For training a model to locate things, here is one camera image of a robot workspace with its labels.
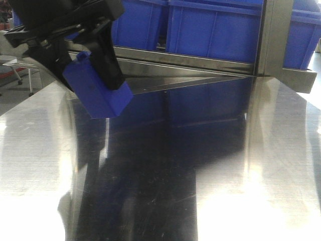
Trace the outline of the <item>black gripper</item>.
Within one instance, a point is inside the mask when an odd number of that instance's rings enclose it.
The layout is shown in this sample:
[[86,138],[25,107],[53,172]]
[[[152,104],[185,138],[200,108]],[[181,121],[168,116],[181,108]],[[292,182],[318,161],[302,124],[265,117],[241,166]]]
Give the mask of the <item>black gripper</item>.
[[[83,25],[75,43],[89,50],[89,60],[108,89],[118,90],[122,86],[125,78],[111,36],[111,21],[124,13],[121,1],[9,1],[9,4],[23,23],[4,34],[12,47],[35,38],[70,35]],[[63,76],[65,68],[72,62],[64,38],[46,46],[28,46],[25,54],[73,91]]]

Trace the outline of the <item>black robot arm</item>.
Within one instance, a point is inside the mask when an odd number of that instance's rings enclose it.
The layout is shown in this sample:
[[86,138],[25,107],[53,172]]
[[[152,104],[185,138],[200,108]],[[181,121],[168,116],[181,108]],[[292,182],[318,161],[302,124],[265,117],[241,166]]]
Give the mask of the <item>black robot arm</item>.
[[24,57],[44,66],[66,87],[63,76],[72,60],[65,37],[77,33],[73,43],[85,46],[89,60],[103,83],[117,90],[125,81],[111,37],[113,21],[124,13],[121,1],[9,1],[22,21],[5,33],[14,48],[27,44]]

